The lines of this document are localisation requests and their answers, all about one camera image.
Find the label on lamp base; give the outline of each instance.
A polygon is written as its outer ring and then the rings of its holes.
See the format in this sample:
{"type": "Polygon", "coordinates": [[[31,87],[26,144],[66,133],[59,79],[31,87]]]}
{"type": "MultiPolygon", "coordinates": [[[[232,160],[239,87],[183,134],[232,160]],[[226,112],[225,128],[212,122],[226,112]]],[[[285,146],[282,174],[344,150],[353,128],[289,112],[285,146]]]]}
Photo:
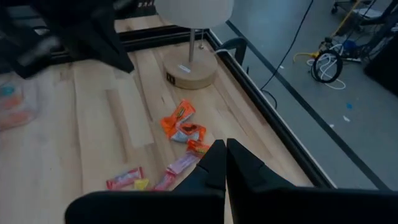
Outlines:
{"type": "Polygon", "coordinates": [[[179,65],[178,67],[181,68],[184,72],[191,73],[191,70],[183,65],[179,65]]]}

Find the grey floor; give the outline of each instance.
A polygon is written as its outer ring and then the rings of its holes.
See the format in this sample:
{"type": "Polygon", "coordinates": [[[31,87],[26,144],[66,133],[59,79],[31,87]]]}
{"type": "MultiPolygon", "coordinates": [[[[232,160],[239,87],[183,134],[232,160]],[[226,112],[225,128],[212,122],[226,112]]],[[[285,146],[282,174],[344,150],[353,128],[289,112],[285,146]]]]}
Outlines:
{"type": "MultiPolygon", "coordinates": [[[[276,67],[309,2],[235,0],[230,20],[276,67]]],[[[374,8],[381,10],[389,2],[378,0],[374,8]]],[[[333,90],[310,77],[305,63],[308,57],[292,61],[297,52],[316,51],[320,41],[337,28],[345,14],[339,11],[331,15],[332,5],[332,0],[314,2],[279,72],[390,189],[398,190],[398,98],[367,77],[360,64],[344,66],[340,79],[346,83],[346,89],[333,90]]],[[[213,31],[221,41],[236,37],[226,24],[213,31]]],[[[272,75],[250,51],[244,66],[249,66],[249,75],[258,86],[272,75]]],[[[338,187],[376,188],[276,78],[266,90],[277,98],[280,115],[338,187]]]]}

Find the cart wheel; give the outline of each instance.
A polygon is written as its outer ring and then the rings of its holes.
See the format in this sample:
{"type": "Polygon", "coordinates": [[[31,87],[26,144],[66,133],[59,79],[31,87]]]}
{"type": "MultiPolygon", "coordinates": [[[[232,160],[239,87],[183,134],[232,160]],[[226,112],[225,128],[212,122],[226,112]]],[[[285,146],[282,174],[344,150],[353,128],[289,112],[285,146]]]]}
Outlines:
{"type": "Polygon", "coordinates": [[[336,14],[336,12],[337,12],[337,7],[333,6],[333,8],[331,9],[331,13],[332,14],[336,14]]]}

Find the wooden table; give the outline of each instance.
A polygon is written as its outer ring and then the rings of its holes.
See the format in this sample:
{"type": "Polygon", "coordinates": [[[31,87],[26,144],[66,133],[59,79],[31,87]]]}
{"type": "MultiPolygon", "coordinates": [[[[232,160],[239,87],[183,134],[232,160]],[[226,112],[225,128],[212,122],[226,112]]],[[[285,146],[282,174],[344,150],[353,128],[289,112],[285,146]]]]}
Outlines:
{"type": "MultiPolygon", "coordinates": [[[[115,22],[118,32],[164,25],[157,16],[115,22]]],[[[39,86],[40,112],[0,133],[0,223],[63,223],[72,200],[104,190],[106,179],[137,166],[151,186],[157,183],[185,153],[186,145],[169,141],[159,124],[183,98],[197,110],[192,121],[207,128],[207,144],[236,138],[293,184],[311,185],[220,60],[214,85],[183,90],[167,83],[162,57],[172,47],[129,53],[131,74],[85,60],[49,67],[28,81],[39,86]]]]}

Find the white lamp shade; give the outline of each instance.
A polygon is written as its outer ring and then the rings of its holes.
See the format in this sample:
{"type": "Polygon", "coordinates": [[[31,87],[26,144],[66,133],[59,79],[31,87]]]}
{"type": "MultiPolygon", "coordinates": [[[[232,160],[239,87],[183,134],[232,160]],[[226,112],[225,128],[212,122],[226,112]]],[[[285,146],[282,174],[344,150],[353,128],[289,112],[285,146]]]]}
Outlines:
{"type": "Polygon", "coordinates": [[[156,0],[159,15],[174,25],[206,29],[227,21],[232,15],[233,0],[156,0]]]}

